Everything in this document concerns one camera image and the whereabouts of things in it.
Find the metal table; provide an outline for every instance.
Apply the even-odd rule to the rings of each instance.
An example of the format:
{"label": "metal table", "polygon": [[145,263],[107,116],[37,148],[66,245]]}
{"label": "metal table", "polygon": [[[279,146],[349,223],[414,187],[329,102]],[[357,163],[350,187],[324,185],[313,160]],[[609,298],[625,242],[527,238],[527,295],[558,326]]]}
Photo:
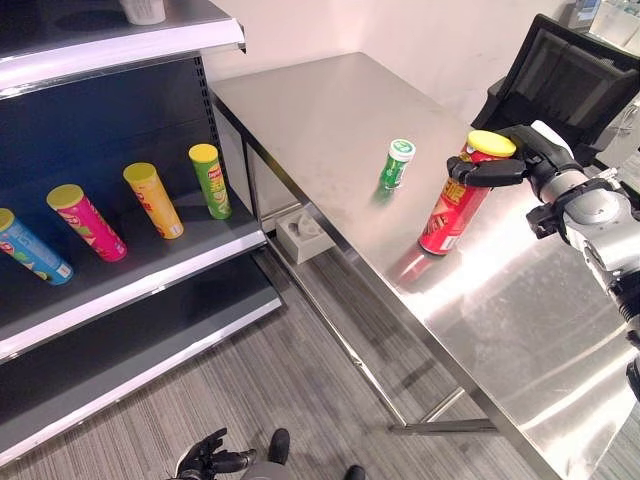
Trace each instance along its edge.
{"label": "metal table", "polygon": [[[634,404],[624,375],[634,351],[580,255],[558,237],[537,241],[529,231],[525,214],[537,204],[529,186],[492,192],[455,251],[430,256],[416,239],[467,125],[360,53],[212,88],[243,141],[488,417],[433,422],[457,390],[423,423],[408,424],[328,320],[394,415],[392,430],[497,428],[542,478],[587,478]],[[378,176],[397,137],[412,140],[417,155],[403,185],[388,192]],[[252,202],[259,214],[253,190]]]}

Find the black shelf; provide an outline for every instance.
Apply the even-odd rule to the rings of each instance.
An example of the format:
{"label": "black shelf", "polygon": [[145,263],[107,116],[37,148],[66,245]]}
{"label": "black shelf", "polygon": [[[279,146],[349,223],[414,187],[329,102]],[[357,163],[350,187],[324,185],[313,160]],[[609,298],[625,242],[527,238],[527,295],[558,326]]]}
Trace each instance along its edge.
{"label": "black shelf", "polygon": [[224,221],[211,218],[199,191],[176,199],[185,232],[175,240],[160,238],[142,208],[122,215],[112,226],[129,253],[117,263],[102,261],[69,229],[68,238],[77,245],[67,257],[75,275],[66,285],[50,286],[3,257],[0,363],[264,244],[264,234],[253,216],[231,189],[229,196],[233,215]]}
{"label": "black shelf", "polygon": [[0,465],[280,306],[242,255],[0,368]]}
{"label": "black shelf", "polygon": [[208,0],[164,0],[166,20],[131,25],[117,0],[0,2],[0,98],[244,44]]}

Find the red pringles can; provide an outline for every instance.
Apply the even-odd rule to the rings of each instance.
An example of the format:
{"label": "red pringles can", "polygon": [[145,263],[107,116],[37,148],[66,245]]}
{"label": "red pringles can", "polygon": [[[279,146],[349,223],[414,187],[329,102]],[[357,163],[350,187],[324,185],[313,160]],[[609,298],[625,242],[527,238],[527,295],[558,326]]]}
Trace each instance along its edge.
{"label": "red pringles can", "polygon": [[[469,132],[467,143],[459,156],[464,161],[479,163],[509,158],[515,151],[515,144],[508,138],[485,130],[473,130]],[[420,235],[420,246],[427,252],[446,255],[469,225],[490,190],[484,187],[468,187],[451,178],[447,179]]]}

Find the can label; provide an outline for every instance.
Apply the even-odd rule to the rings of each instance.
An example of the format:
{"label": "can label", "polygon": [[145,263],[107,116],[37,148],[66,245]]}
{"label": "can label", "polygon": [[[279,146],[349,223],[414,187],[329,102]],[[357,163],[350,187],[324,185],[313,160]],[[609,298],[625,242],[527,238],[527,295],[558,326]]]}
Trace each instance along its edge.
{"label": "can label", "polygon": [[[464,145],[459,154],[467,162],[484,162],[496,157]],[[430,253],[445,255],[458,241],[490,188],[468,187],[447,179],[427,225],[420,235],[420,246]]]}
{"label": "can label", "polygon": [[0,250],[51,285],[66,283],[73,269],[17,219],[0,234]]}
{"label": "can label", "polygon": [[127,255],[127,246],[86,195],[75,205],[56,211],[104,261],[117,262]]}
{"label": "can label", "polygon": [[231,215],[231,205],[227,196],[227,189],[224,184],[224,176],[220,164],[215,162],[211,168],[207,170],[208,179],[208,195],[207,204],[209,213],[214,218],[225,219]]}
{"label": "can label", "polygon": [[162,238],[172,240],[182,235],[182,222],[158,177],[131,188]]}
{"label": "can label", "polygon": [[387,164],[380,175],[380,182],[386,188],[395,188],[402,183],[402,176],[407,167],[407,162],[400,162],[391,155],[387,156]]}

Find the white shelf edge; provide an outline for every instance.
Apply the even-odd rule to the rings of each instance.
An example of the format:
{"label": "white shelf edge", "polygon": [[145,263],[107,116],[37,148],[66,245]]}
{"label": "white shelf edge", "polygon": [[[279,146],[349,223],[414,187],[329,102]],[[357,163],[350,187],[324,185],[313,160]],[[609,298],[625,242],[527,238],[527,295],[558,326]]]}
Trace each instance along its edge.
{"label": "white shelf edge", "polygon": [[240,24],[230,18],[5,57],[0,59],[0,98],[83,72],[244,41]]}
{"label": "white shelf edge", "polygon": [[261,230],[237,238],[223,246],[172,265],[159,272],[113,290],[102,297],[67,310],[38,325],[0,341],[0,361],[15,358],[20,352],[43,340],[54,337],[80,323],[146,294],[154,294],[193,272],[238,255],[265,243]]}
{"label": "white shelf edge", "polygon": [[105,393],[104,395],[89,402],[84,407],[74,410],[61,419],[51,423],[39,432],[0,453],[0,467],[6,465],[12,460],[18,459],[21,455],[24,455],[29,450],[37,447],[46,440],[49,440],[55,435],[58,435],[78,424],[79,422],[82,422],[82,420],[84,420],[88,416],[98,412],[99,410],[107,407],[112,403],[118,402],[123,397],[141,387],[142,385],[150,382],[163,373],[168,372],[173,367],[176,367],[180,363],[185,362],[186,360],[206,350],[207,348],[221,342],[228,336],[253,323],[266,314],[272,312],[281,305],[282,301],[279,298],[271,300],[265,305],[258,307],[256,310],[244,315],[243,317],[240,317],[235,322],[221,328],[208,337],[205,337],[202,340],[191,344],[181,352],[167,358],[166,360],[160,362],[149,370],[137,375],[131,380],[126,381],[119,387],[114,388],[110,392]]}

